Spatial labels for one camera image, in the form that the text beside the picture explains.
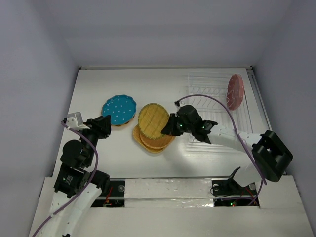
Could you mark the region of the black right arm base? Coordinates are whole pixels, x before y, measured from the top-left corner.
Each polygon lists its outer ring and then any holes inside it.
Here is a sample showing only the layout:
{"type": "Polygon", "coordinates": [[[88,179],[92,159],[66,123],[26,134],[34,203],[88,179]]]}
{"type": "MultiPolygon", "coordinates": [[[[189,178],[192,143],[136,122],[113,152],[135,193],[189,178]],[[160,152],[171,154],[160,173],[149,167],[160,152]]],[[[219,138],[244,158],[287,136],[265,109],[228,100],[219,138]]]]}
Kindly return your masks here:
{"type": "Polygon", "coordinates": [[[215,207],[260,206],[255,183],[246,187],[230,185],[226,179],[213,179],[210,193],[215,207]]]}

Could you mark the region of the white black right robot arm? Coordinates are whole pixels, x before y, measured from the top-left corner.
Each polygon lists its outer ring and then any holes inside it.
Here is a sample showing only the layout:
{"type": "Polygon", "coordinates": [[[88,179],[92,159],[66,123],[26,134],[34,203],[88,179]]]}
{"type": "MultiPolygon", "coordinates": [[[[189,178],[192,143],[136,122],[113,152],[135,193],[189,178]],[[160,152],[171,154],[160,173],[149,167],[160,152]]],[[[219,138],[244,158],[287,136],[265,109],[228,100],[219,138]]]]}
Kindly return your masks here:
{"type": "Polygon", "coordinates": [[[171,114],[161,133],[170,136],[188,133],[200,142],[221,145],[249,156],[249,165],[237,167],[227,179],[212,184],[211,191],[216,196],[239,195],[249,184],[258,181],[278,182],[293,160],[293,154],[275,132],[247,133],[203,120],[191,105],[171,114]]]}

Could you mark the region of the yellow polka dot plate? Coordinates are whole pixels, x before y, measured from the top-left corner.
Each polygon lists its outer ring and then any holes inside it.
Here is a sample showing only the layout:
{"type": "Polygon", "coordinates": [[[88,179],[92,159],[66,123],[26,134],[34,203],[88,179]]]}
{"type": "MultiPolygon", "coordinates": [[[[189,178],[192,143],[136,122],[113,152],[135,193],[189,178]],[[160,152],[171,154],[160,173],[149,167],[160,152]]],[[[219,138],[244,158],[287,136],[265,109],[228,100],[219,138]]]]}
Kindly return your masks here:
{"type": "Polygon", "coordinates": [[[118,128],[118,127],[123,127],[123,126],[126,126],[126,125],[128,125],[131,121],[133,121],[133,120],[134,120],[134,118],[135,118],[135,116],[134,116],[134,117],[132,117],[129,121],[124,122],[123,124],[116,124],[116,125],[111,124],[111,127],[118,128]]]}

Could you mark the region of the square woven bamboo tray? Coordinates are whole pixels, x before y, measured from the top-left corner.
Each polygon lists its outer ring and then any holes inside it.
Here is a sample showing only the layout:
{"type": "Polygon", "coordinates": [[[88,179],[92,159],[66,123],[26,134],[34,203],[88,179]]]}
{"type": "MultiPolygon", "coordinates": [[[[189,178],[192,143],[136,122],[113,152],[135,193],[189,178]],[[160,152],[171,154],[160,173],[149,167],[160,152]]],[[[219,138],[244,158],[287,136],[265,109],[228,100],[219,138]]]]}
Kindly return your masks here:
{"type": "Polygon", "coordinates": [[[132,132],[133,139],[150,153],[158,154],[164,151],[175,139],[174,136],[165,135],[160,139],[146,138],[140,131],[139,126],[135,126],[132,132]]]}

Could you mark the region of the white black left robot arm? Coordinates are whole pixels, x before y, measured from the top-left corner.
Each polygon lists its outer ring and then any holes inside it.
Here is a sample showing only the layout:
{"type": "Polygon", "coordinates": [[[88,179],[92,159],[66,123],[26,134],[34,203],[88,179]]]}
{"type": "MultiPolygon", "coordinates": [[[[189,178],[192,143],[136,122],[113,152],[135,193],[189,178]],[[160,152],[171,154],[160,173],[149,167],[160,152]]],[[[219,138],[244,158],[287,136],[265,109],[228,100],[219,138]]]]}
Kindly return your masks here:
{"type": "Polygon", "coordinates": [[[94,201],[108,192],[110,177],[97,169],[100,139],[111,134],[111,117],[82,120],[79,112],[68,114],[61,124],[79,136],[62,148],[61,166],[53,186],[49,216],[35,231],[36,237],[73,237],[94,201]]]}

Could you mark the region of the rounded woven bamboo plate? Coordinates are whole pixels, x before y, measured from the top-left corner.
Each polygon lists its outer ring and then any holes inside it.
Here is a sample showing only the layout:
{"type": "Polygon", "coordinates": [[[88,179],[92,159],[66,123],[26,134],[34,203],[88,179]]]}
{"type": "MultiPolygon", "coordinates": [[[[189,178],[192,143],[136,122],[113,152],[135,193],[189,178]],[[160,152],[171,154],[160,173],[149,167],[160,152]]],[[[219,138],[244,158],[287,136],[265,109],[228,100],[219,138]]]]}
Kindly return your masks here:
{"type": "Polygon", "coordinates": [[[158,139],[148,138],[142,133],[140,133],[141,141],[149,148],[153,149],[163,149],[170,145],[175,139],[174,136],[163,135],[158,139]]]}

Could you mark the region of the blue polka dot plate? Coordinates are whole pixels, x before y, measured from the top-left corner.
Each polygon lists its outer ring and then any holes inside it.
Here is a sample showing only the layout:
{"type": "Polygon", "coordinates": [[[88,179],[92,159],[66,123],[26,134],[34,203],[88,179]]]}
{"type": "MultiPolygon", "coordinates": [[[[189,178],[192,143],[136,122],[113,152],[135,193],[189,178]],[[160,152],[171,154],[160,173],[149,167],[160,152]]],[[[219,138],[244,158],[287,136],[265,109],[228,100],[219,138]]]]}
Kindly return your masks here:
{"type": "Polygon", "coordinates": [[[109,98],[102,106],[101,115],[111,115],[111,124],[123,124],[135,116],[137,103],[125,94],[115,95],[109,98]]]}

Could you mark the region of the round yellow woven plate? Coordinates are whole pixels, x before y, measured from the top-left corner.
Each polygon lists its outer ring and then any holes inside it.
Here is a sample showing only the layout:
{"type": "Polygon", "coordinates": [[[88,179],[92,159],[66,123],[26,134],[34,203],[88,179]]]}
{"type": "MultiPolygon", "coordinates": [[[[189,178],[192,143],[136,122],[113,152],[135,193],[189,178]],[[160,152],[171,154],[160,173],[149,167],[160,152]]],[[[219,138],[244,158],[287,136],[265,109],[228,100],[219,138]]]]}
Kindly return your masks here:
{"type": "Polygon", "coordinates": [[[138,126],[146,138],[157,140],[164,136],[161,131],[168,120],[169,113],[161,104],[149,103],[140,110],[138,126]]]}

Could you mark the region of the pink polka dot plate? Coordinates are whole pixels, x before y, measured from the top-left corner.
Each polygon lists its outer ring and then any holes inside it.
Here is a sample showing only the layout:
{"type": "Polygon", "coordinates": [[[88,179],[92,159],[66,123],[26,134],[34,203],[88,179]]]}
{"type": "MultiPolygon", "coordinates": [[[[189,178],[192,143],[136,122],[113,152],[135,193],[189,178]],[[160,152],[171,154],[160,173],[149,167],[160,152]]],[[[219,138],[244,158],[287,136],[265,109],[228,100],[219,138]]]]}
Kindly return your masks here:
{"type": "Polygon", "coordinates": [[[227,107],[234,111],[240,107],[244,97],[244,83],[241,75],[233,74],[227,88],[227,107]]]}

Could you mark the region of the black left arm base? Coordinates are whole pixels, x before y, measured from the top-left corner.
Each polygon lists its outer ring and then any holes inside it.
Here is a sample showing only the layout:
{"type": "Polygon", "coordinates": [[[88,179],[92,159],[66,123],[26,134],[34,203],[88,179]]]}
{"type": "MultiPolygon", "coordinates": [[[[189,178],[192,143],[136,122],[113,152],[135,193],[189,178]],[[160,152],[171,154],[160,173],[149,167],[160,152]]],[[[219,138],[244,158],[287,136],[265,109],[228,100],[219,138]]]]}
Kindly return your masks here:
{"type": "Polygon", "coordinates": [[[125,206],[125,179],[111,179],[110,186],[91,205],[91,207],[116,208],[125,206]]]}

